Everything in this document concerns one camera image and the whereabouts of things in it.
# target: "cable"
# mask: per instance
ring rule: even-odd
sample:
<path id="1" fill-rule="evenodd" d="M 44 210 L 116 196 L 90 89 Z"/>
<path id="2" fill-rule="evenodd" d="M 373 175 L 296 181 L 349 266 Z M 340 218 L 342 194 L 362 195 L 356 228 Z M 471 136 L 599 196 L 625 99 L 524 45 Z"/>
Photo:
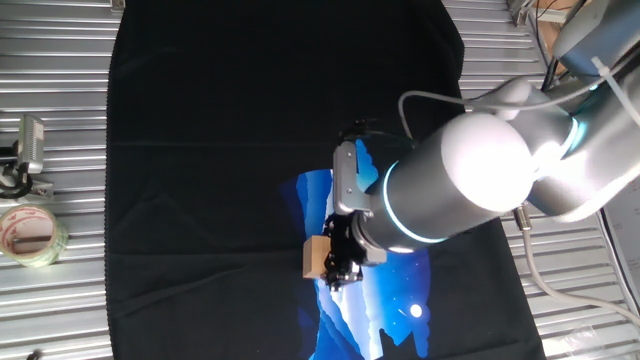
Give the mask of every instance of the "cable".
<path id="1" fill-rule="evenodd" d="M 554 298 L 559 300 L 570 301 L 570 302 L 574 302 L 582 305 L 598 306 L 601 308 L 609 309 L 611 311 L 615 311 L 618 314 L 629 319 L 631 322 L 633 322 L 637 326 L 640 326 L 640 318 L 636 316 L 634 313 L 632 313 L 631 311 L 623 307 L 620 307 L 618 305 L 612 304 L 608 301 L 604 301 L 601 299 L 596 299 L 596 298 L 587 297 L 587 296 L 568 295 L 568 294 L 561 293 L 553 289 L 552 287 L 550 287 L 544 281 L 544 279 L 542 279 L 542 276 L 540 276 L 540 273 L 538 272 L 538 268 L 536 267 L 535 261 L 533 259 L 533 247 L 531 246 L 531 233 L 530 233 L 531 226 L 528 219 L 528 215 L 526 214 L 526 210 L 524 209 L 525 207 L 523 205 L 518 207 L 518 209 L 514 210 L 514 216 L 516 216 L 516 219 L 520 219 L 518 221 L 518 226 L 520 227 L 520 231 L 522 232 L 522 239 L 524 242 L 524 253 L 527 257 L 527 265 L 529 266 L 529 271 L 531 271 L 531 276 L 533 277 L 533 280 L 540 287 L 540 289 L 542 289 L 542 291 L 549 294 L 550 296 L 553 296 Z"/>
<path id="2" fill-rule="evenodd" d="M 538 20 L 538 19 L 540 19 L 544 14 L 546 14 L 546 13 L 547 13 L 547 11 L 549 11 L 549 9 L 551 8 L 551 6 L 553 6 L 553 4 L 555 4 L 555 3 L 557 3 L 557 2 L 558 2 L 558 0 L 553 0 L 553 1 L 551 2 L 551 4 L 549 4 L 549 6 L 547 6 L 547 8 L 546 8 L 546 9 L 544 9 L 544 11 L 542 12 L 542 14 L 540 14 L 540 16 L 536 16 L 536 26 L 537 26 L 537 22 L 538 22 L 537 20 Z"/>
<path id="3" fill-rule="evenodd" d="M 626 59 L 624 59 L 623 61 L 621 61 L 619 64 L 617 64 L 610 72 L 611 76 L 616 75 L 618 72 L 620 72 L 620 70 L 624 69 L 635 57 L 635 55 L 640 54 L 640 48 L 636 49 L 633 53 L 631 53 Z M 545 102 L 541 102 L 538 104 L 534 104 L 534 105 L 509 105 L 509 104 L 483 104 L 481 100 L 484 96 L 486 96 L 487 94 L 495 91 L 495 90 L 491 90 L 489 92 L 487 92 L 486 94 L 483 94 L 481 96 L 475 97 L 475 98 L 471 98 L 471 99 L 460 99 L 460 98 L 455 98 L 455 97 L 451 97 L 451 96 L 446 96 L 446 95 L 440 95 L 440 94 L 434 94 L 434 93 L 430 93 L 427 91 L 418 91 L 418 90 L 412 90 L 412 91 L 407 91 L 404 94 L 402 94 L 400 96 L 400 98 L 398 99 L 398 113 L 400 114 L 400 121 L 402 122 L 402 127 L 404 128 L 405 133 L 407 134 L 407 137 L 409 139 L 413 139 L 413 136 L 411 135 L 411 130 L 409 129 L 409 124 L 407 123 L 407 119 L 405 117 L 405 113 L 404 113 L 404 101 L 406 100 L 406 98 L 411 97 L 411 96 L 420 96 L 420 97 L 425 97 L 425 98 L 429 98 L 429 99 L 434 99 L 434 100 L 439 100 L 439 101 L 445 101 L 445 102 L 449 102 L 452 104 L 458 104 L 458 105 L 464 105 L 464 106 L 469 106 L 472 108 L 477 108 L 477 109 L 491 109 L 491 110 L 519 110 L 519 111 L 531 111 L 531 110 L 539 110 L 539 109 L 544 109 L 546 107 L 549 106 L 554 106 L 554 105 L 558 105 L 558 104 L 562 104 L 565 103 L 567 101 L 573 100 L 574 98 L 582 95 L 582 94 L 586 94 L 588 92 L 591 91 L 591 89 L 595 86 L 599 86 L 600 84 L 602 84 L 603 82 L 605 82 L 606 79 L 604 77 L 599 78 L 597 81 L 582 87 L 576 91 L 574 91 L 573 93 L 561 96 L 559 98 L 553 99 L 553 100 L 549 100 L 549 101 L 545 101 Z"/>
<path id="4" fill-rule="evenodd" d="M 542 47 L 542 42 L 540 41 L 540 24 L 538 23 L 538 12 L 540 11 L 540 0 L 538 0 L 538 2 L 536 3 L 536 41 L 538 42 L 538 47 L 540 48 L 540 51 L 542 52 L 542 59 L 544 60 L 544 63 L 546 66 L 549 66 L 549 63 L 547 62 L 547 57 L 544 55 L 546 52 L 544 51 L 544 48 Z"/>
<path id="5" fill-rule="evenodd" d="M 544 75 L 544 80 L 542 82 L 542 86 L 540 87 L 540 91 L 545 92 L 549 89 L 549 86 L 551 86 L 556 78 L 556 70 L 558 70 L 559 63 L 560 62 L 555 57 L 551 59 L 551 63 L 547 68 L 547 73 Z"/>

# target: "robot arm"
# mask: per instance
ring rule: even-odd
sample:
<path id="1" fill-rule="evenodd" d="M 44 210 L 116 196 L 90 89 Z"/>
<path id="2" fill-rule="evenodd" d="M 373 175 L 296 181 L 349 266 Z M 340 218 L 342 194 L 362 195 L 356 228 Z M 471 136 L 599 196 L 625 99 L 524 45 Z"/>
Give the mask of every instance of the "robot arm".
<path id="1" fill-rule="evenodd" d="M 566 51 L 572 54 L 566 58 L 569 66 L 584 64 L 576 60 L 578 52 L 584 53 L 582 42 L 610 34 L 610 17 L 616 13 L 611 8 L 640 9 L 635 1 L 633 6 L 626 0 L 609 2 L 606 11 L 598 8 L 606 21 L 591 27 L 593 35 L 581 35 L 576 54 Z M 573 21 L 583 21 L 581 15 Z M 634 41 L 640 33 L 640 24 L 635 26 L 637 31 L 627 31 Z M 567 27 L 563 33 L 567 31 L 574 30 Z M 630 48 L 627 40 L 622 43 Z M 622 56 L 609 55 L 609 66 Z M 639 63 L 628 62 L 618 79 L 636 109 Z M 483 101 L 535 105 L 549 96 L 515 80 Z M 399 159 L 369 194 L 355 186 L 354 144 L 341 144 L 334 154 L 336 215 L 328 227 L 332 251 L 325 262 L 327 284 L 338 289 L 357 281 L 360 266 L 384 262 L 387 251 L 410 253 L 444 241 L 525 200 L 557 221 L 578 221 L 596 212 L 640 175 L 640 126 L 606 85 L 594 89 L 578 109 L 571 115 L 559 106 L 460 115 Z"/>

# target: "connector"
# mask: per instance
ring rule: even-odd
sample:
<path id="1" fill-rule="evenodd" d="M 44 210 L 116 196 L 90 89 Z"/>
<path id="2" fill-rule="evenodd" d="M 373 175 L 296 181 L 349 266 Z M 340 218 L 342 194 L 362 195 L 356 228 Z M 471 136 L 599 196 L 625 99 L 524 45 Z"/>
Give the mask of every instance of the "connector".
<path id="1" fill-rule="evenodd" d="M 531 219 L 529 218 L 529 212 L 524 204 L 513 210 L 513 217 L 516 219 L 516 224 L 518 224 L 518 229 L 520 229 L 520 231 L 531 230 Z"/>

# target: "blue light ring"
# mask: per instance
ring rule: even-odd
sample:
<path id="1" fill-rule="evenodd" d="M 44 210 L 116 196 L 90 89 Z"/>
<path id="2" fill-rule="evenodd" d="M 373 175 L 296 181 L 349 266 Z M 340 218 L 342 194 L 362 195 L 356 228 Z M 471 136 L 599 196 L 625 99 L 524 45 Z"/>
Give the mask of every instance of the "blue light ring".
<path id="1" fill-rule="evenodd" d="M 391 170 L 393 170 L 393 168 L 396 165 L 398 165 L 397 161 L 396 161 L 395 164 L 391 165 L 391 167 L 389 168 L 389 170 L 385 174 L 384 180 L 382 182 L 382 200 L 384 201 L 384 207 L 387 210 L 387 213 L 389 214 L 389 217 L 391 218 L 391 221 L 393 221 L 393 223 L 398 227 L 398 229 L 400 229 L 400 231 L 402 231 L 405 235 L 409 236 L 410 238 L 412 238 L 412 239 L 414 239 L 416 241 L 420 241 L 420 242 L 427 243 L 427 244 L 437 244 L 439 242 L 442 242 L 442 241 L 446 240 L 447 238 L 435 239 L 435 240 L 434 239 L 429 239 L 429 238 L 425 238 L 425 237 L 422 237 L 422 236 L 414 233 L 413 231 L 409 230 L 406 226 L 404 226 L 400 222 L 400 219 L 398 219 L 396 214 L 393 212 L 393 209 L 391 208 L 391 203 L 389 202 L 388 185 L 389 185 L 389 175 L 391 175 Z"/>

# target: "metal clamp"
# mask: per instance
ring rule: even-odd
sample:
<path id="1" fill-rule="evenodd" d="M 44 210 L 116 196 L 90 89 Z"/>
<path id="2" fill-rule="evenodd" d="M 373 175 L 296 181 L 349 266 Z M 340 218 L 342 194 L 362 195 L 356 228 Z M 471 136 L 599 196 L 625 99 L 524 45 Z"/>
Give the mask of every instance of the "metal clamp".
<path id="1" fill-rule="evenodd" d="M 356 155 L 356 144 L 351 141 L 344 141 L 333 153 L 333 207 L 339 215 L 371 210 L 369 195 L 360 190 L 356 182 Z"/>

